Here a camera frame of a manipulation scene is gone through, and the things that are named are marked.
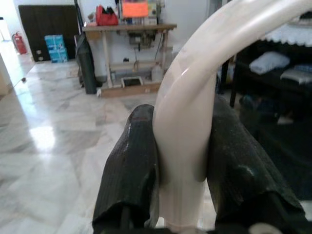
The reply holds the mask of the blue cardboard box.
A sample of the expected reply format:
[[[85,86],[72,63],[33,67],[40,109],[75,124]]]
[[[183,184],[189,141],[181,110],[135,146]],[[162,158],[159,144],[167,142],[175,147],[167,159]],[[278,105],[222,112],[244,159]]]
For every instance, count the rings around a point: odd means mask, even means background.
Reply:
[[[63,63],[68,61],[66,48],[49,50],[49,56],[52,63]]]
[[[63,35],[47,35],[44,37],[48,51],[65,48]]]

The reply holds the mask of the black shelf unit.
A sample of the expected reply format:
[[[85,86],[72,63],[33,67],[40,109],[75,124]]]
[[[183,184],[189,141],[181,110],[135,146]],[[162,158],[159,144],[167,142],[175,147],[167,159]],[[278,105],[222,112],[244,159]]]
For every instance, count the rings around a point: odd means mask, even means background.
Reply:
[[[289,59],[284,68],[263,74],[251,70],[266,52]],[[236,57],[230,103],[241,94],[240,120],[265,149],[298,199],[312,200],[312,81],[282,74],[305,65],[312,74],[312,46],[259,40]]]

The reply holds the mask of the red bag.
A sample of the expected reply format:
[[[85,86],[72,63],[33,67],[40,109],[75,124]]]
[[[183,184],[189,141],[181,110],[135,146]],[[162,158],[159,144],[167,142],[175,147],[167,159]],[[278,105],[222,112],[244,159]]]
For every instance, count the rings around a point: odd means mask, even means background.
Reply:
[[[104,8],[102,5],[96,7],[97,26],[116,26],[118,18],[112,7]]]

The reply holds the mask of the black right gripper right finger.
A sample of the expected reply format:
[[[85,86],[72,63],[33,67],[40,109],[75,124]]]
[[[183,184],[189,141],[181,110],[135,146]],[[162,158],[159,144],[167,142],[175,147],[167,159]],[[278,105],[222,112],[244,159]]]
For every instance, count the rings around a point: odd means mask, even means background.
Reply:
[[[308,234],[294,192],[220,96],[214,99],[206,179],[216,212],[209,234]]]

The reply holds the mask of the grey folded towel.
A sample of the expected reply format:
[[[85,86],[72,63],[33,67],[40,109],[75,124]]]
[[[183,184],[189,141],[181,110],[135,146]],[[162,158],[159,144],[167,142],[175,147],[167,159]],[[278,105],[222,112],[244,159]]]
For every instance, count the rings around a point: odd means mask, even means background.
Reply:
[[[312,83],[312,64],[300,64],[287,69],[280,79],[296,81],[299,85]]]

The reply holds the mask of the white framed tray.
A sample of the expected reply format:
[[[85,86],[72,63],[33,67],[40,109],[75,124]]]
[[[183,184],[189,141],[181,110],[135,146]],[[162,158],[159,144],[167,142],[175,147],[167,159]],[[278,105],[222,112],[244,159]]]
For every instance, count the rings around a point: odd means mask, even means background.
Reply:
[[[125,77],[121,78],[121,85],[123,88],[131,86],[141,86],[143,81],[141,77]]]

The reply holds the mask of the dark rolled mat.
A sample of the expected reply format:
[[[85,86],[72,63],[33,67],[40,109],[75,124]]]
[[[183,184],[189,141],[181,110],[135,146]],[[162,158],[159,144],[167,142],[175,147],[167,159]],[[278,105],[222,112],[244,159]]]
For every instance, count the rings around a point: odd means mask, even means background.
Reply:
[[[77,39],[76,60],[79,66],[79,82],[85,88],[86,94],[94,95],[97,93],[97,80],[95,77],[92,51],[85,34],[79,35]]]

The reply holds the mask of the red fire extinguisher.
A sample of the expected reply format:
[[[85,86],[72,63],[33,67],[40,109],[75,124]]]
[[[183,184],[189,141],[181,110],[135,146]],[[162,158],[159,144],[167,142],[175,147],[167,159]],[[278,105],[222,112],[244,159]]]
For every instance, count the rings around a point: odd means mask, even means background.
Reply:
[[[23,55],[27,53],[22,35],[19,32],[16,32],[15,34],[12,35],[12,41],[13,41],[15,49],[17,50],[19,54]]]

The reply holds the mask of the orange sign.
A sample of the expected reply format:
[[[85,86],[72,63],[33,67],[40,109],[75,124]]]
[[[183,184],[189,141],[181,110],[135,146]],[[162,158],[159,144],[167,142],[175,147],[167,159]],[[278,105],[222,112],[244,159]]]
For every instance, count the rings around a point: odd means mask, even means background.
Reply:
[[[149,15],[147,0],[122,0],[121,5],[124,18],[142,18]]]

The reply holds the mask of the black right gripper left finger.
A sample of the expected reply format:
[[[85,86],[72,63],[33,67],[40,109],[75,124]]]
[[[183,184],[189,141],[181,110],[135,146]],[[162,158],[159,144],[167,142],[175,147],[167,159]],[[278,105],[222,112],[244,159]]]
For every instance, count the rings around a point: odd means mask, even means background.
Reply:
[[[159,165],[153,112],[149,104],[131,112],[106,160],[93,214],[93,234],[157,224]]]

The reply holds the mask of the wooden work table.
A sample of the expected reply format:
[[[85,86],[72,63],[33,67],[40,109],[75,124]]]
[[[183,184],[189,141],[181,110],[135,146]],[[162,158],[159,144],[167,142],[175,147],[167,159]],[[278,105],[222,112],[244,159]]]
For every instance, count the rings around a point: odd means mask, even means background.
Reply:
[[[162,66],[166,62],[166,49],[168,45],[168,34],[170,30],[177,28],[176,24],[158,24],[158,25],[117,25],[117,26],[86,26],[83,27],[83,32],[86,33],[88,39],[101,38],[104,55],[105,68],[107,73],[107,86],[103,87],[98,95],[101,98],[118,98],[139,94],[156,93],[160,88],[160,81],[143,82],[141,85],[123,87],[123,85],[114,84],[112,81],[112,72],[123,71],[135,67],[138,68],[152,68],[154,65],[160,63]],[[137,62],[123,62],[111,63],[107,37],[110,32],[142,32],[154,31],[162,35],[162,59],[161,60],[146,60]]]

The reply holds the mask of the white lace cloth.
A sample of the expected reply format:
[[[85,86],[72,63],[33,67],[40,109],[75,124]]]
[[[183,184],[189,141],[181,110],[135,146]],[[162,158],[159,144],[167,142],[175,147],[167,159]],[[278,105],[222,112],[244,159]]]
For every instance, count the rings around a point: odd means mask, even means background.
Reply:
[[[312,26],[284,24],[267,33],[262,41],[312,47]]]

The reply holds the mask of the white folded towel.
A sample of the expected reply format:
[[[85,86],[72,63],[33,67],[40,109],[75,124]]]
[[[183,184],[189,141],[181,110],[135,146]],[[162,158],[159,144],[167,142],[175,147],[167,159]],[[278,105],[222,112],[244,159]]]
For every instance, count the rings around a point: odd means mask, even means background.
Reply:
[[[263,75],[277,68],[285,68],[290,64],[290,58],[274,51],[265,52],[250,63],[249,69],[258,75]]]

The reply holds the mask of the cream long-handled dustpan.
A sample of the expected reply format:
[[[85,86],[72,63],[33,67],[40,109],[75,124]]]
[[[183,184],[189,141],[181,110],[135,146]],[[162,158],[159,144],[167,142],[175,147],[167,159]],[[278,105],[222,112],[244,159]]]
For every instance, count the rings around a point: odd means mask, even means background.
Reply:
[[[160,215],[167,227],[180,231],[197,226],[219,67],[310,9],[312,0],[231,0],[200,25],[171,63],[153,115]]]

